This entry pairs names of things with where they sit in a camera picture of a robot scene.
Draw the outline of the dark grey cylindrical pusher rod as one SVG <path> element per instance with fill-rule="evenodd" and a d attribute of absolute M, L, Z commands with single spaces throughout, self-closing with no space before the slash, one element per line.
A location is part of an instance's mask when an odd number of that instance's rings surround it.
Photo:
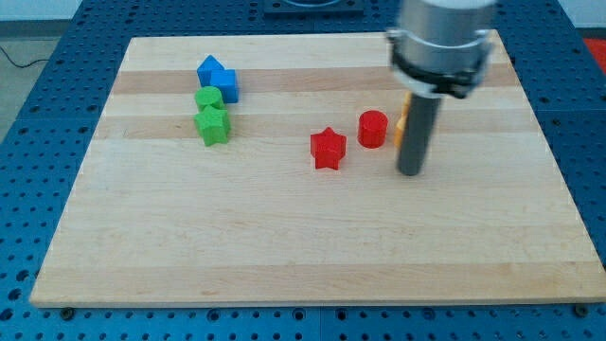
<path fill-rule="evenodd" d="M 414 93 L 405 98 L 397 163 L 402 174 L 415 176 L 421 172 L 440 104 L 441 98 L 425 98 Z"/>

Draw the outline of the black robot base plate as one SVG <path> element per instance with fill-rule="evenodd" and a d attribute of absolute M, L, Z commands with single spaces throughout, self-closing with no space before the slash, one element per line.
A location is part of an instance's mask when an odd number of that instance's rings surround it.
<path fill-rule="evenodd" d="M 360 14 L 365 0 L 262 0 L 265 15 Z"/>

